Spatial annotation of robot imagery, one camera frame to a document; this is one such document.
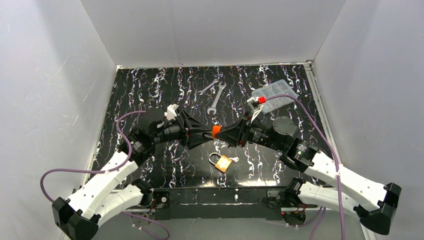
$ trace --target robotic arm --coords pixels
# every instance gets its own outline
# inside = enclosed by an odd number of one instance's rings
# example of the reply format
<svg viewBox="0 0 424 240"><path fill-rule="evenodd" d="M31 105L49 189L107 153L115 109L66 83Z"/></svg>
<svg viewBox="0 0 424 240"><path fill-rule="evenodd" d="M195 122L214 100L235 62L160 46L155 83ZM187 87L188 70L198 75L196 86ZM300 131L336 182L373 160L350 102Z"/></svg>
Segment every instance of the robotic arm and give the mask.
<svg viewBox="0 0 424 240"><path fill-rule="evenodd" d="M334 161L317 147L301 139L300 129L287 117L276 118L272 126L263 125L256 119L261 103L250 99L253 113L245 113L239 122L223 127L204 126L170 105L164 114L159 109L150 109L131 131L130 160L116 171L96 174L75 193L57 198L53 204L56 225L73 240L89 240L99 226L111 217L135 205L149 203L152 187L140 179L133 181L122 191L110 194L125 177L140 167L155 152L155 145L178 140L180 144L193 149L203 143L218 139L230 147L244 147L256 143L281 152L280 160L289 168L317 177L336 186L336 177L341 175L343 207L346 213L358 216L360 222L370 230L387 235L396 212L401 188L389 183L383 185L370 181L349 169L339 166L335 171ZM110 161L102 170L111 169L122 163L128 156L125 143L119 145ZM294 178L287 190L279 194L279 201L285 204L315 204L334 210L338 208L338 193L332 188L312 185Z"/></svg>

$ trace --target transparent plastic container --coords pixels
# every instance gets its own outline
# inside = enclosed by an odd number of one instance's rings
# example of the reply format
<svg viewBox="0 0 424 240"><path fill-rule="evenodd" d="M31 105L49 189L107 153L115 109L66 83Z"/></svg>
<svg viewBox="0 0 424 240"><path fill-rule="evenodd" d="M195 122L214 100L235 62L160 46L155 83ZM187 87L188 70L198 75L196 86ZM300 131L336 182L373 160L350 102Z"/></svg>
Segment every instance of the transparent plastic container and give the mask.
<svg viewBox="0 0 424 240"><path fill-rule="evenodd" d="M252 97L262 97L269 98L279 94L288 94L290 96L298 98L298 95L293 91L289 84L285 80L278 80L267 86L258 88L252 92ZM279 97L272 100L267 100L263 104L262 113L268 114L274 110L277 110L281 107L286 106L287 104L293 103L294 100L288 97Z"/></svg>

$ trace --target small wrench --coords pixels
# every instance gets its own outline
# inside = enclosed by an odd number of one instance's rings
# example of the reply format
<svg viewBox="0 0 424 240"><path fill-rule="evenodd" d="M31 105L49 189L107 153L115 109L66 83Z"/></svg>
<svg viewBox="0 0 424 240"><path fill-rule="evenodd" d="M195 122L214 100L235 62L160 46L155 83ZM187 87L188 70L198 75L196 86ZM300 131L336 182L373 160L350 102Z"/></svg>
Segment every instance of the small wrench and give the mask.
<svg viewBox="0 0 424 240"><path fill-rule="evenodd" d="M220 99L221 93L223 92L227 84L225 82L221 82L219 83L218 86L219 86L219 90L218 90L218 93L216 94L215 100L213 100L212 106L210 106L206 111L208 115L211 114L211 112L213 112L213 115L217 113L218 100Z"/></svg>
<svg viewBox="0 0 424 240"><path fill-rule="evenodd" d="M203 90L200 90L200 91L197 91L197 92L199 93L199 95L202 95L206 90L208 90L210 87L212 87L212 85L216 84L219 81L220 81L219 79L215 78L211 84L209 84Z"/></svg>

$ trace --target padlock body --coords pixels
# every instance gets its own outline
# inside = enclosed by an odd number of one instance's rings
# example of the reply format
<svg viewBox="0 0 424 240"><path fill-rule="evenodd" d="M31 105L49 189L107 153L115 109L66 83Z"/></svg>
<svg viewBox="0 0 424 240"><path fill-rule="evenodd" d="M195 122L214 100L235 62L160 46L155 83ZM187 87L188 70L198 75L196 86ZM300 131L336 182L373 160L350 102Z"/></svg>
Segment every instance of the padlock body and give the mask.
<svg viewBox="0 0 424 240"><path fill-rule="evenodd" d="M225 173L225 171L230 166L231 162L232 162L232 160L229 159L228 157L221 156L221 158L216 162L215 168L218 169L219 171Z"/></svg>

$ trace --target wrench head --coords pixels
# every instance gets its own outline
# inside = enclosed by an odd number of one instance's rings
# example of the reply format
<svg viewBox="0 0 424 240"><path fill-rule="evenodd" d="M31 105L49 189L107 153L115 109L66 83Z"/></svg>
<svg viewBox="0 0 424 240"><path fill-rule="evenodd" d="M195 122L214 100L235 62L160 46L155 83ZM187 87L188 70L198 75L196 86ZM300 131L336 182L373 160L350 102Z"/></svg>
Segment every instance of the wrench head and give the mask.
<svg viewBox="0 0 424 240"><path fill-rule="evenodd" d="M206 112L207 112L207 114L208 114L208 115L210 115L210 114L211 114L211 112L213 112L213 113L212 113L212 115L215 115L215 114L217 113L217 109L216 109L215 107L209 107L209 108L206 110Z"/></svg>

